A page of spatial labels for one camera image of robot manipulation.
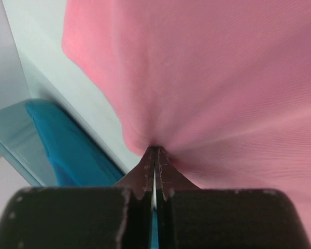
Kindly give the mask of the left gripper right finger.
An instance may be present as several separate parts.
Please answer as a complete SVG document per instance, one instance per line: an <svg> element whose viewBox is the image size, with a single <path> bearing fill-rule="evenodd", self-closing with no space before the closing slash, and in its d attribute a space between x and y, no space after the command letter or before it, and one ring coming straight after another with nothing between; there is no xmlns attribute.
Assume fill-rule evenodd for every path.
<svg viewBox="0 0 311 249"><path fill-rule="evenodd" d="M288 196L277 189L200 189L157 147L160 248L311 248Z"/></svg>

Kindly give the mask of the pink t shirt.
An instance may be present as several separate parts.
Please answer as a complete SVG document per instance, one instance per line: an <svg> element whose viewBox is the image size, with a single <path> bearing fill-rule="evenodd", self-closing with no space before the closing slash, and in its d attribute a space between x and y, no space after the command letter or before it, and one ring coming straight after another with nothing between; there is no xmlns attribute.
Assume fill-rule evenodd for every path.
<svg viewBox="0 0 311 249"><path fill-rule="evenodd" d="M68 1L62 48L128 149L201 188L276 188L311 241L311 1Z"/></svg>

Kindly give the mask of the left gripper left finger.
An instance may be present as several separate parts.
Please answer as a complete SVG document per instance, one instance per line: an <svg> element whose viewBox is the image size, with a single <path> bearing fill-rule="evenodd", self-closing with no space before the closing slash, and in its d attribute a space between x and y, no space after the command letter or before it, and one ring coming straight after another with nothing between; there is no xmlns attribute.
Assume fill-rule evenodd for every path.
<svg viewBox="0 0 311 249"><path fill-rule="evenodd" d="M111 187L29 187L0 218L0 248L151 248L156 150Z"/></svg>

